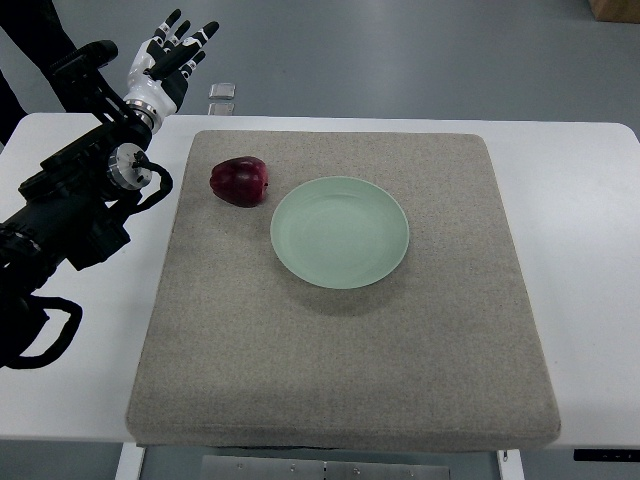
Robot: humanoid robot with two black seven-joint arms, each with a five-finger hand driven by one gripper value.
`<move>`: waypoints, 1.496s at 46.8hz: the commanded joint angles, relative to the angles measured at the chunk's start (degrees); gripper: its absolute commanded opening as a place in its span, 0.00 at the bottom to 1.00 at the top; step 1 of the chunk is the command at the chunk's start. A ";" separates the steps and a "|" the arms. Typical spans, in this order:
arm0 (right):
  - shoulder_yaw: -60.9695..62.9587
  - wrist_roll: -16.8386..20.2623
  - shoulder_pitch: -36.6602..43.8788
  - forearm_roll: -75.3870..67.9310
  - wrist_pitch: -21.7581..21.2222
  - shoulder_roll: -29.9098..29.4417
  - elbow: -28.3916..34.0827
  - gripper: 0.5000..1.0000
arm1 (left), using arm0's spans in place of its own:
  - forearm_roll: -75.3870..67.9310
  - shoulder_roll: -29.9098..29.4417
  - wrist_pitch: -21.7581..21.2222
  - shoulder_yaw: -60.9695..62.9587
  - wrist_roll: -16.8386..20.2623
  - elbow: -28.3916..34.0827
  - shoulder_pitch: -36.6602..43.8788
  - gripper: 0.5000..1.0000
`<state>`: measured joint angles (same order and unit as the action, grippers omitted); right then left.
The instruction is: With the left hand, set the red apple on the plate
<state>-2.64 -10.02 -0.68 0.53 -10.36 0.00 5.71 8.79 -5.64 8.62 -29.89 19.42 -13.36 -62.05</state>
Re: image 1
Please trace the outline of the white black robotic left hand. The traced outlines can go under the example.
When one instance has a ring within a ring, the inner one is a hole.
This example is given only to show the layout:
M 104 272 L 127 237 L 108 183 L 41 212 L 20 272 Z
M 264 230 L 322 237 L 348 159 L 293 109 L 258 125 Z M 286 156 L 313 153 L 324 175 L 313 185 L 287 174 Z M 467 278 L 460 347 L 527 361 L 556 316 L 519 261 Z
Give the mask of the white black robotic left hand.
M 191 23 L 174 10 L 144 41 L 127 76 L 128 104 L 145 104 L 162 119 L 182 106 L 189 79 L 205 58 L 205 45 L 220 25 L 211 21 L 189 33 Z

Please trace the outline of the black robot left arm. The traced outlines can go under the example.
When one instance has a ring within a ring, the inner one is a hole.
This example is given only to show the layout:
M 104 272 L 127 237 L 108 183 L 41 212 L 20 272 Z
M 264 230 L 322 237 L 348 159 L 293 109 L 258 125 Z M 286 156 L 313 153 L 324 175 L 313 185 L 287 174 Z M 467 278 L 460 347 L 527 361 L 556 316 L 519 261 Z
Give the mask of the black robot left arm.
M 89 43 L 51 67 L 99 126 L 52 154 L 19 187 L 25 206 L 1 224 L 1 365 L 45 367 L 61 357 L 82 319 L 78 304 L 36 295 L 63 261 L 76 270 L 101 263 L 130 240 L 132 215 L 164 199 L 170 174 L 145 154 L 149 116 L 122 100 L 101 76 L 117 56 L 110 40 Z

